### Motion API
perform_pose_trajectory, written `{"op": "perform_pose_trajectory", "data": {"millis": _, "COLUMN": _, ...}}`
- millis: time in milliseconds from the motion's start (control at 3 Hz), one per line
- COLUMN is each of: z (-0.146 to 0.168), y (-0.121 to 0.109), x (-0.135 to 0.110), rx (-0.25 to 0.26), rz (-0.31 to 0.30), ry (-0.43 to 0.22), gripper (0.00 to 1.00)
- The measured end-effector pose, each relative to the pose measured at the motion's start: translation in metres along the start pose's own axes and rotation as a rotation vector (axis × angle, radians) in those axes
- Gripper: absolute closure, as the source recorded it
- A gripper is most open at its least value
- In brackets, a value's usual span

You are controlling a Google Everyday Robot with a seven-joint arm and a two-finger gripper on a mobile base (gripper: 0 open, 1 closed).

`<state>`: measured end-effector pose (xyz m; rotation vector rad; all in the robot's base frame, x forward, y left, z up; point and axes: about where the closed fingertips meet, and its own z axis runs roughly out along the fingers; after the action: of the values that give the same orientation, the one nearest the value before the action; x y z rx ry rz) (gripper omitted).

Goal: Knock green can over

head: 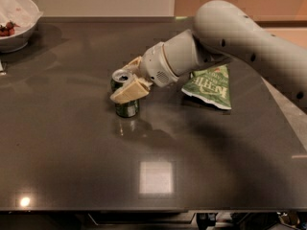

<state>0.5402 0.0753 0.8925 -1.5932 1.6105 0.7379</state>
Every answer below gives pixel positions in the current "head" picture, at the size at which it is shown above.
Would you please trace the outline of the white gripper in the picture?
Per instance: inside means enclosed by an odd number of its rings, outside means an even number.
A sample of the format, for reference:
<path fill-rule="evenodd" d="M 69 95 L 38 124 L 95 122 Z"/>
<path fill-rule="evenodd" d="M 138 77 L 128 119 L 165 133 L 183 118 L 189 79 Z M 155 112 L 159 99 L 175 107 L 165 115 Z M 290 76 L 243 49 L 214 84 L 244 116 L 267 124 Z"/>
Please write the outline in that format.
<path fill-rule="evenodd" d="M 165 87 L 178 80 L 178 76 L 175 75 L 167 61 L 163 42 L 148 49 L 142 57 L 136 57 L 130 61 L 124 66 L 124 69 L 130 73 L 112 76 L 116 83 L 121 83 L 121 86 L 110 96 L 110 99 L 116 104 L 125 104 L 146 97 L 153 83 L 159 87 Z M 145 79 L 136 76 L 140 72 Z"/>

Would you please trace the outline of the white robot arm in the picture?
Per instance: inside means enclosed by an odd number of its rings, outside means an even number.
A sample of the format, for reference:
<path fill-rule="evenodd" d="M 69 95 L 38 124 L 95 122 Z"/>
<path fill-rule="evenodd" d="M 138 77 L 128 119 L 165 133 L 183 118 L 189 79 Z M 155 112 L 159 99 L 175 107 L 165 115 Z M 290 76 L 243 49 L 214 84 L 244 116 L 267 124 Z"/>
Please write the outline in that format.
<path fill-rule="evenodd" d="M 193 28 L 159 42 L 124 66 L 128 81 L 111 99 L 125 104 L 192 70 L 236 58 L 254 69 L 292 103 L 307 108 L 307 50 L 270 34 L 231 3 L 213 0 L 194 16 Z"/>

